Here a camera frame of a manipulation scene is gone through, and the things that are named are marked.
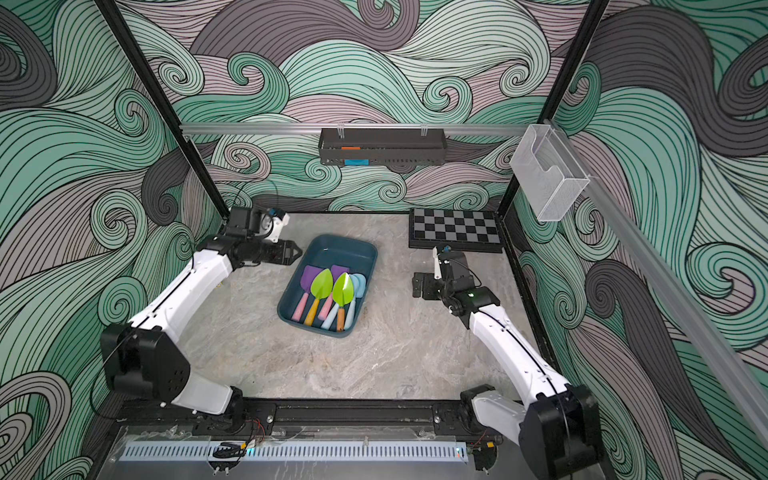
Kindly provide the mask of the purple shovel pink handle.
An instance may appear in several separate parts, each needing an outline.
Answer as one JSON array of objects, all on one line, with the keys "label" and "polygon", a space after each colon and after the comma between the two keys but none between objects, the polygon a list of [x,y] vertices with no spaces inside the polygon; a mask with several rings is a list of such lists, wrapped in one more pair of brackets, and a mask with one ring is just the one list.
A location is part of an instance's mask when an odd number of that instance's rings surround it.
[{"label": "purple shovel pink handle", "polygon": [[306,303],[310,296],[311,284],[321,271],[321,268],[312,265],[307,265],[304,267],[300,278],[300,287],[303,291],[303,295],[293,312],[291,317],[292,321],[299,322],[301,320],[304,309],[306,307]]},{"label": "purple shovel pink handle", "polygon": [[[348,273],[350,271],[350,269],[348,267],[344,267],[344,266],[332,265],[331,268],[330,268],[330,271],[331,271],[331,274],[332,274],[332,277],[333,277],[333,281],[331,283],[331,286],[334,286],[334,284],[338,280],[338,278],[343,273]],[[327,318],[327,316],[328,316],[332,306],[333,306],[332,295],[329,295],[325,299],[325,302],[323,303],[323,306],[320,309],[320,312],[318,314],[318,319],[324,321]]]}]

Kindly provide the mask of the green shovel yellow handle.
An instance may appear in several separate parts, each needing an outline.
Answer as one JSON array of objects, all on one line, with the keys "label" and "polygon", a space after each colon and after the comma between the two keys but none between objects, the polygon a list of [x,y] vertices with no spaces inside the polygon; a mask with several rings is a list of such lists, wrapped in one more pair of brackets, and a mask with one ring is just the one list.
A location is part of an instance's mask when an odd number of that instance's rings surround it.
[{"label": "green shovel yellow handle", "polygon": [[333,286],[331,286],[332,281],[333,277],[331,271],[329,268],[326,268],[323,269],[312,282],[310,293],[314,297],[314,301],[304,320],[305,326],[311,327],[313,325],[319,310],[320,302],[327,298],[333,289]]}]

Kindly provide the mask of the light blue shovel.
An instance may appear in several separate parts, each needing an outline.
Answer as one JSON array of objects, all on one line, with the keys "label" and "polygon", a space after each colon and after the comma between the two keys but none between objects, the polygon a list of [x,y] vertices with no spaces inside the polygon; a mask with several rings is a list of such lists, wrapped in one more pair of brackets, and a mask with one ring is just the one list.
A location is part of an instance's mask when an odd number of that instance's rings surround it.
[{"label": "light blue shovel", "polygon": [[366,285],[367,285],[366,277],[362,274],[358,274],[358,273],[351,274],[350,279],[354,287],[354,298],[352,299],[352,301],[350,302],[350,304],[346,309],[346,320],[345,320],[344,330],[349,330],[352,328],[354,324],[354,319],[355,319],[357,301],[364,296]]},{"label": "light blue shovel", "polygon": [[325,320],[321,324],[321,328],[323,330],[329,330],[331,328],[331,325],[335,322],[336,316],[338,314],[338,310],[339,310],[339,305],[337,303],[334,303],[328,315],[326,316]]}]

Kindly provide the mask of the teal storage box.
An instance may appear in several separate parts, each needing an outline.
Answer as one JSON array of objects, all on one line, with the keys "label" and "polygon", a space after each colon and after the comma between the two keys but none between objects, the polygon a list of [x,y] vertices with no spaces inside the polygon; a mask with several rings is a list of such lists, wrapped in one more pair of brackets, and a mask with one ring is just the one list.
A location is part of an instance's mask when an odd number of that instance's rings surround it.
[{"label": "teal storage box", "polygon": [[278,317],[306,331],[348,336],[361,315],[377,258],[371,243],[329,234],[316,237],[278,303]]}]

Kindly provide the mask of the green shovel brown handle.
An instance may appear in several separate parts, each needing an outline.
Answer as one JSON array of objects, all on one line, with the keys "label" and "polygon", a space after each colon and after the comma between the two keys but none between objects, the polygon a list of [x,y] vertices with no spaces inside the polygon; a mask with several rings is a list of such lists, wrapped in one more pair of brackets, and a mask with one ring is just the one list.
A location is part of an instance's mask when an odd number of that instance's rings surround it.
[{"label": "green shovel brown handle", "polygon": [[346,323],[345,307],[355,298],[354,282],[348,273],[339,276],[334,284],[332,294],[337,306],[336,331],[342,332]]}]

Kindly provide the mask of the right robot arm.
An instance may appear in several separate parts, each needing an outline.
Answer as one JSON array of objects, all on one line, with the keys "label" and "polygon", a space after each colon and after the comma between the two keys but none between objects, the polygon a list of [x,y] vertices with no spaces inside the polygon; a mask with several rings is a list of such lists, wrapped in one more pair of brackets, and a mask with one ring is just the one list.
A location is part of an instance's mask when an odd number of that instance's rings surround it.
[{"label": "right robot arm", "polygon": [[465,393],[471,422],[513,441],[539,479],[561,479],[600,463],[604,447],[598,402],[574,385],[524,338],[499,298],[469,268],[464,253],[432,250],[433,270],[413,276],[413,295],[440,301],[492,353],[519,398],[490,387]]}]

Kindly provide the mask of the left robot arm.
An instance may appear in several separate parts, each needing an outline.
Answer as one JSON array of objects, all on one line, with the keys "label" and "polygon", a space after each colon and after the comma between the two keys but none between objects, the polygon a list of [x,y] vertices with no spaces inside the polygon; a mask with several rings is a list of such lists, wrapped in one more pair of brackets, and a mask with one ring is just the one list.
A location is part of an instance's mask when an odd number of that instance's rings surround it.
[{"label": "left robot arm", "polygon": [[158,297],[126,324],[102,332],[107,387],[205,414],[231,412],[238,403],[236,389],[193,370],[178,342],[207,297],[235,270],[290,265],[300,258],[296,243],[280,238],[289,222],[289,214],[278,208],[232,208]]}]

